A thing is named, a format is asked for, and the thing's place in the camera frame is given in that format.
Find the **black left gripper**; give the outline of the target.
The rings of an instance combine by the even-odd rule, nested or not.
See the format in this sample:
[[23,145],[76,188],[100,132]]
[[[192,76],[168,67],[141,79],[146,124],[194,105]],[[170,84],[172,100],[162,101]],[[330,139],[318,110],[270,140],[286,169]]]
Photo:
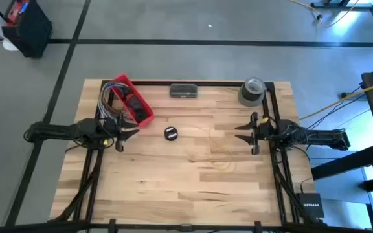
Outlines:
[[138,129],[123,131],[123,128],[135,128],[136,123],[128,122],[122,115],[119,114],[115,118],[104,117],[101,119],[101,131],[105,139],[111,139],[112,143],[115,145],[115,149],[118,152],[124,151],[124,146],[122,141],[127,141],[130,137],[134,136],[139,132]]

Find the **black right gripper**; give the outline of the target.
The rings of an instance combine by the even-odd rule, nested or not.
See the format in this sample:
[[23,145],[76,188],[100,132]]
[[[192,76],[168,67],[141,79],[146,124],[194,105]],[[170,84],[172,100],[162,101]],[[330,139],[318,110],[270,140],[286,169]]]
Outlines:
[[251,114],[251,121],[243,126],[235,127],[236,130],[249,130],[251,129],[251,136],[246,135],[235,135],[235,137],[245,141],[248,145],[251,145],[251,153],[253,155],[258,155],[260,153],[260,146],[258,145],[259,140],[269,140],[270,129],[272,125],[270,123],[270,118],[263,116],[261,122],[258,122],[258,113],[253,112]]

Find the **black wire spool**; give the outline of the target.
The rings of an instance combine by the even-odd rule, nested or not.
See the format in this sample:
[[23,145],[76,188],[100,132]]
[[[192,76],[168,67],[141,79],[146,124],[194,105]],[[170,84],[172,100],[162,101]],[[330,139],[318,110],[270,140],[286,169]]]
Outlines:
[[168,141],[174,141],[178,138],[178,131],[175,127],[169,126],[164,130],[164,137]]

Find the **grey tape roll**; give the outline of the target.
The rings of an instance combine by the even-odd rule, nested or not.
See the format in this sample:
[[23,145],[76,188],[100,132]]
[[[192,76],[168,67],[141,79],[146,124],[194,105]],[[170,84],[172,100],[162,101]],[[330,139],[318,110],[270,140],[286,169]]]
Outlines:
[[238,94],[238,101],[245,107],[257,107],[262,104],[263,99],[265,98],[265,93],[256,94],[247,98],[242,93]]

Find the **red plastic bin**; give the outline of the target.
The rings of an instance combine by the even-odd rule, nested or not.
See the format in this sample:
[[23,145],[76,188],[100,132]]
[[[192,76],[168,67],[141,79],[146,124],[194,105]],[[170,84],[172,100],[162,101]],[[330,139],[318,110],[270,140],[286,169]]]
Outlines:
[[[113,79],[113,82],[116,83],[116,85],[112,87],[112,91],[115,94],[115,96],[122,102],[123,109],[128,114],[129,118],[132,121],[134,121],[134,123],[138,124],[138,126],[140,127],[147,126],[155,118],[155,116],[154,116],[154,113],[151,107],[145,101],[145,99],[140,94],[140,92],[137,90],[137,88],[132,83],[132,81],[125,74],[121,74],[120,76]],[[148,113],[148,118],[142,121],[141,123],[136,122],[134,111],[132,111],[126,105],[126,96],[129,94],[135,94],[139,98],[139,100],[142,102],[143,108]]]

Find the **dark grey rectangular case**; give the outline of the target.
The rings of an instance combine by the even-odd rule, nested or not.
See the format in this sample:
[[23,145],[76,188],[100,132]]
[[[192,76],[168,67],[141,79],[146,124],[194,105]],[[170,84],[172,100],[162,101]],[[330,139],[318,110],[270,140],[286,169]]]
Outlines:
[[198,87],[195,84],[173,83],[170,85],[171,98],[196,98]]

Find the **black metal beam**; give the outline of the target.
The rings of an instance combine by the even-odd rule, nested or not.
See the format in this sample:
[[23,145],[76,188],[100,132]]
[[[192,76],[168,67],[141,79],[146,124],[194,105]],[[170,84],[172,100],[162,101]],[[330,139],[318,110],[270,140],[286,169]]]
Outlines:
[[311,169],[313,180],[323,179],[373,164],[373,146]]

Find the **black and red toolbox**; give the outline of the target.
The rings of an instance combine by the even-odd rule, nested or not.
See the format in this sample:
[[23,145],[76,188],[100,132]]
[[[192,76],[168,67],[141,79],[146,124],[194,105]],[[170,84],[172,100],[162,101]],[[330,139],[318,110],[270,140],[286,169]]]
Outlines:
[[12,0],[3,36],[28,58],[41,58],[52,36],[52,21],[36,0]]

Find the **black floor stand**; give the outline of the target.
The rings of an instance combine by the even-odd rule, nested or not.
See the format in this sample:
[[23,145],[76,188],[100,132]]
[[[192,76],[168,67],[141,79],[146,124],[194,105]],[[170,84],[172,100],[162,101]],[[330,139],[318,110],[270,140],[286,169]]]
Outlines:
[[373,0],[370,3],[360,3],[360,0],[321,0],[312,2],[309,7],[313,9],[337,9],[337,10],[368,10],[373,17]]

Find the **black aluminium table frame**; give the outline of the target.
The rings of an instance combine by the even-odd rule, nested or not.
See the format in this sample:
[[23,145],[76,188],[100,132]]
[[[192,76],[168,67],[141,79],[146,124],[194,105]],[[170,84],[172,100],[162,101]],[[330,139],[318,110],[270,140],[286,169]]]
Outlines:
[[[7,225],[0,233],[70,233],[91,229],[373,233],[300,223],[288,190],[311,175],[301,151],[278,164],[267,143],[259,155],[235,135],[251,110],[239,104],[238,82],[198,82],[198,97],[170,98],[170,82],[135,87],[155,118],[124,151],[78,148],[65,155],[52,219]],[[178,138],[168,141],[173,126]]]

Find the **black Netgear network switch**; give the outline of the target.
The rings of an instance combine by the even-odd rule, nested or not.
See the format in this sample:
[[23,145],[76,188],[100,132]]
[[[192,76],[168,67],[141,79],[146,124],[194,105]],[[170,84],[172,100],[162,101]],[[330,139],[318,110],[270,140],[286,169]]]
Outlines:
[[300,203],[311,217],[324,219],[321,196],[318,193],[298,193]]

